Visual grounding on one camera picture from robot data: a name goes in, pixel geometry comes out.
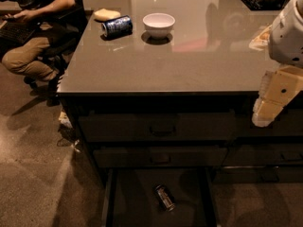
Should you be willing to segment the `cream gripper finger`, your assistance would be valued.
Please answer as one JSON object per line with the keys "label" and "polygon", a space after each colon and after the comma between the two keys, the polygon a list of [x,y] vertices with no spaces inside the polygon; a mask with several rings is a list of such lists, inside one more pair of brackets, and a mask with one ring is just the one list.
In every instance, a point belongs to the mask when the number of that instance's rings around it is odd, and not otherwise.
{"label": "cream gripper finger", "polygon": [[269,126],[302,90],[302,68],[282,65],[275,72],[267,71],[253,108],[253,124],[257,127]]}

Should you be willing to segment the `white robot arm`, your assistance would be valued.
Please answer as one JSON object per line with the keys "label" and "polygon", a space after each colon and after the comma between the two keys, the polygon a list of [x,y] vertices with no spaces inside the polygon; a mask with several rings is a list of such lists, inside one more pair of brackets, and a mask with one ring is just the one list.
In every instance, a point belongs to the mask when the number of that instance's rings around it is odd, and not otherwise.
{"label": "white robot arm", "polygon": [[275,72],[263,76],[253,108],[254,125],[267,127],[303,90],[303,0],[290,0],[249,46],[267,47],[269,57],[279,63]]}

